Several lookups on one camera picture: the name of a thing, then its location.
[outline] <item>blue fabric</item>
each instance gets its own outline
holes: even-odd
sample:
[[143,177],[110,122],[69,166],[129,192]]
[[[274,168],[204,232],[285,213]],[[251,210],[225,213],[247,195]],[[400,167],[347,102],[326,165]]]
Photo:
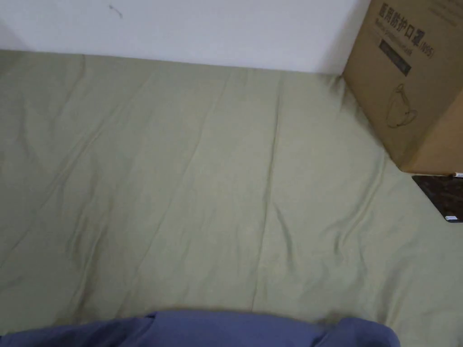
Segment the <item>blue fabric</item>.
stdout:
[[400,347],[378,323],[345,318],[322,326],[232,312],[163,311],[144,318],[25,331],[0,338],[0,347]]

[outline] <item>bed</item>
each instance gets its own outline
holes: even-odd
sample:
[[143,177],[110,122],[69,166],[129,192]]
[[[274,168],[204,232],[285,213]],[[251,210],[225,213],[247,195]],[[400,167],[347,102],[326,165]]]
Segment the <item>bed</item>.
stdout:
[[339,76],[0,53],[0,334],[163,309],[463,343],[463,229]]

